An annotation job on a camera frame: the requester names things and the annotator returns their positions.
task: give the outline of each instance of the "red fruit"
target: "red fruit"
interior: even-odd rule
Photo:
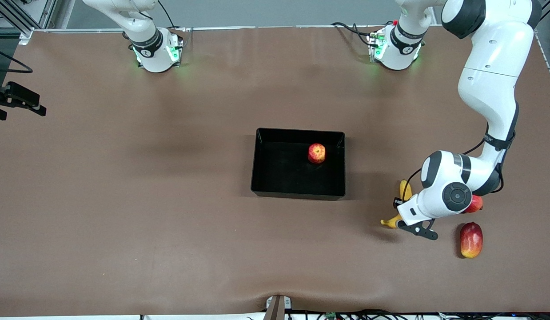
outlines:
[[[326,156],[326,148],[322,144],[311,144],[309,146],[309,161],[314,164],[321,164]]]
[[[468,208],[464,210],[465,213],[473,213],[478,210],[482,210],[484,208],[484,204],[482,203],[482,197],[478,195],[472,195],[472,201],[470,202],[470,205]]]
[[[460,230],[460,253],[472,259],[482,251],[482,230],[480,225],[469,222]]]

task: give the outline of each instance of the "yellow banana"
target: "yellow banana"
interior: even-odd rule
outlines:
[[[409,198],[411,198],[411,185],[407,183],[407,181],[405,180],[401,180],[401,183],[399,183],[399,197],[401,199],[403,199],[403,201],[407,201],[409,200]],[[390,227],[392,229],[395,229],[397,228],[397,221],[398,220],[401,220],[401,215],[399,215],[399,213],[397,214],[397,216],[389,219],[389,220],[381,220],[380,223],[382,223],[382,225],[385,225],[387,227]]]

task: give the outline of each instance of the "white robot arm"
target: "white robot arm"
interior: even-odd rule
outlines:
[[[139,63],[150,72],[163,72],[180,63],[182,40],[165,28],[157,28],[146,11],[156,0],[84,0],[115,21],[133,44]]]
[[[408,2],[412,2],[411,9],[407,7]],[[423,30],[428,27],[421,23],[428,21],[423,7],[433,2],[442,1],[403,2],[406,8],[399,24],[390,26],[389,34],[399,38],[403,31],[414,30],[412,32],[421,32],[422,38]],[[435,240],[437,234],[429,227],[424,228],[423,221],[461,213],[470,205],[473,194],[486,195],[503,181],[502,165],[514,139],[518,117],[515,83],[526,62],[533,42],[533,28],[540,15],[537,0],[446,0],[442,13],[444,28],[460,39],[467,36],[472,39],[472,52],[458,82],[458,93],[488,122],[484,147],[478,158],[447,151],[431,154],[421,170],[424,189],[397,206],[403,219],[398,222],[400,228]],[[404,26],[406,20],[413,22],[411,27]],[[403,42],[411,45],[408,40],[411,38],[411,34],[405,35]],[[413,38],[415,43],[421,41],[417,36]],[[399,53],[403,51],[388,49],[383,52],[382,63],[404,61],[403,65],[409,65],[413,60],[411,56],[400,58]]]

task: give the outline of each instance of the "red apple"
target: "red apple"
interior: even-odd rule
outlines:
[[[322,144],[311,144],[309,146],[309,161],[314,164],[321,164],[326,156],[326,148]]]
[[[472,201],[470,202],[470,205],[468,205],[468,208],[464,210],[465,213],[473,213],[478,210],[482,210],[484,208],[484,205],[482,204],[482,197],[478,195],[472,195]]]
[[[460,230],[460,253],[472,259],[482,250],[482,230],[480,225],[469,222]]]

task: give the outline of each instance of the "black square container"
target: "black square container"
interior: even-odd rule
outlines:
[[[257,129],[251,191],[259,196],[336,200],[346,193],[343,132]],[[322,164],[308,160],[309,146],[326,148]]]

